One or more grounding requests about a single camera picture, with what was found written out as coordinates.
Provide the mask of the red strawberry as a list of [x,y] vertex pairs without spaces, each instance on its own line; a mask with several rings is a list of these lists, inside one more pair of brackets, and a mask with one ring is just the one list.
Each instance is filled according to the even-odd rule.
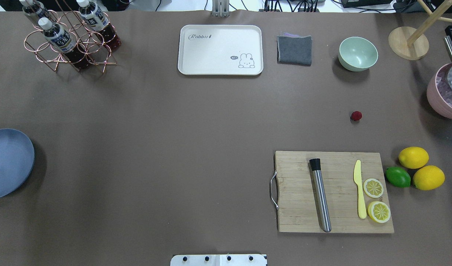
[[357,122],[363,118],[363,114],[360,111],[354,111],[350,115],[351,121]]

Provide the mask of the blue round plate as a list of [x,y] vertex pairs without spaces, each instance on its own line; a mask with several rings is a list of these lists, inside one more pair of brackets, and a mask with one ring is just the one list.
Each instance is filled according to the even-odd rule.
[[30,138],[16,129],[0,129],[0,198],[18,189],[35,163]]

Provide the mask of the cream rabbit tray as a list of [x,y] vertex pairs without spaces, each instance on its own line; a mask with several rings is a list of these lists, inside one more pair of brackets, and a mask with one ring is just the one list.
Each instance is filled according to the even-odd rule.
[[185,25],[177,68],[184,75],[261,74],[262,32],[255,25]]

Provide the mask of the wooden cutting board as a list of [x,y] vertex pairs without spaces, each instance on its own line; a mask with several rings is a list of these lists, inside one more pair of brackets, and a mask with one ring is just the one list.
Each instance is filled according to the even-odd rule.
[[383,184],[377,201],[389,204],[379,153],[283,151],[274,155],[278,185],[278,230],[293,233],[322,233],[318,199],[310,160],[319,158],[332,233],[393,233],[393,221],[374,222],[358,216],[358,192],[354,166],[361,161],[362,181],[370,178]]

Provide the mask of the mint green bowl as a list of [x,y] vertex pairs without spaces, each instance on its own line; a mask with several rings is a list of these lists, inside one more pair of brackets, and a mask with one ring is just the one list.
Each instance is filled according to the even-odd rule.
[[378,57],[375,45],[362,37],[346,38],[339,46],[339,62],[349,71],[365,71],[376,64]]

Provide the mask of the lemon half slice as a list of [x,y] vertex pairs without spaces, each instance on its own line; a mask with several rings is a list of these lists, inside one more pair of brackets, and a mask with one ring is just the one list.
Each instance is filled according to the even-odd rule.
[[375,178],[369,178],[363,182],[363,192],[368,197],[380,198],[384,193],[383,184]]
[[368,204],[367,214],[369,217],[378,223],[386,223],[390,220],[390,208],[381,201],[373,201]]

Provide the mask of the yellow plastic knife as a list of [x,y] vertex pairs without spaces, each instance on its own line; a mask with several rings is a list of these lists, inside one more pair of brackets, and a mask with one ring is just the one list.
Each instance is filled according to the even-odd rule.
[[357,212],[360,219],[366,219],[366,203],[363,198],[363,183],[362,183],[362,173],[361,173],[361,160],[356,160],[354,166],[354,183],[357,187]]

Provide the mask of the green lime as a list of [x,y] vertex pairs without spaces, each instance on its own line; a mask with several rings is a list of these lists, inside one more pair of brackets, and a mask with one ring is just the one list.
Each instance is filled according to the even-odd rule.
[[385,177],[389,183],[396,187],[410,187],[411,177],[407,170],[400,167],[389,167],[385,170]]

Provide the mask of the dark drink bottle near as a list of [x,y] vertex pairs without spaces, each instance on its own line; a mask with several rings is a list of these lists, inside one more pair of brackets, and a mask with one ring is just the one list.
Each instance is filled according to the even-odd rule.
[[86,26],[96,32],[99,41],[104,42],[112,51],[121,46],[121,39],[103,10],[91,0],[77,0],[79,13]]

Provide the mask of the dark drink bottle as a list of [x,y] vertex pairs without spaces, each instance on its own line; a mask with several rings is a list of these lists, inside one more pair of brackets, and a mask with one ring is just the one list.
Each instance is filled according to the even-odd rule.
[[121,46],[121,39],[103,10],[91,0],[77,0],[79,13],[86,26],[96,32],[99,41],[104,42],[112,51]]
[[77,69],[85,69],[90,66],[86,57],[85,48],[71,37],[70,33],[59,23],[52,22],[46,17],[40,18],[39,27],[45,39],[54,46]]
[[50,12],[45,8],[42,2],[37,0],[20,0],[22,4],[22,10],[26,17],[32,22],[32,25],[39,27],[39,20],[42,17],[46,17],[50,21],[54,21]]

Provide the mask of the dark drink bottle middle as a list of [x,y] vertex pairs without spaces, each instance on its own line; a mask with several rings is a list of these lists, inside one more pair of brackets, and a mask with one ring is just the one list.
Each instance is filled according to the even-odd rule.
[[85,48],[71,37],[70,33],[59,23],[52,22],[46,17],[40,18],[39,27],[45,39],[54,46],[77,69],[85,69],[90,66],[86,57]]

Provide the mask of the wooden mug tree stand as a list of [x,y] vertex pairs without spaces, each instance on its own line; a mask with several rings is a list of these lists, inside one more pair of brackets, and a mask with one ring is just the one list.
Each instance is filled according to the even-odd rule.
[[422,25],[417,29],[407,26],[398,27],[393,29],[388,36],[388,43],[393,52],[408,60],[422,59],[427,54],[429,42],[424,32],[437,20],[452,23],[452,18],[442,17],[442,14],[451,7],[452,0],[444,0],[435,11],[431,11],[423,0],[417,2],[428,14]]

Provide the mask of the pink bowl with ice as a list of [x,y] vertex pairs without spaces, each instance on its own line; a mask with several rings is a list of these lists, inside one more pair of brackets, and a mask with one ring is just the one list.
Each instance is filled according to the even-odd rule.
[[446,81],[451,67],[452,63],[440,67],[427,86],[427,99],[430,106],[447,119],[452,119],[452,90]]

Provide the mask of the dark drink bottle far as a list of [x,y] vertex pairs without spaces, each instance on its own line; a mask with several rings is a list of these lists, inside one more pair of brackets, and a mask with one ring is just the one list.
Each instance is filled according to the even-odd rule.
[[22,4],[22,10],[26,17],[32,22],[32,25],[39,27],[39,20],[42,17],[46,17],[50,21],[54,21],[50,12],[45,8],[42,2],[37,0],[20,0]]

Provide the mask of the aluminium frame post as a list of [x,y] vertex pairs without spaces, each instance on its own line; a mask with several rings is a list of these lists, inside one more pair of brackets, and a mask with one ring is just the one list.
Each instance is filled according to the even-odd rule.
[[229,17],[229,0],[212,0],[212,17]]

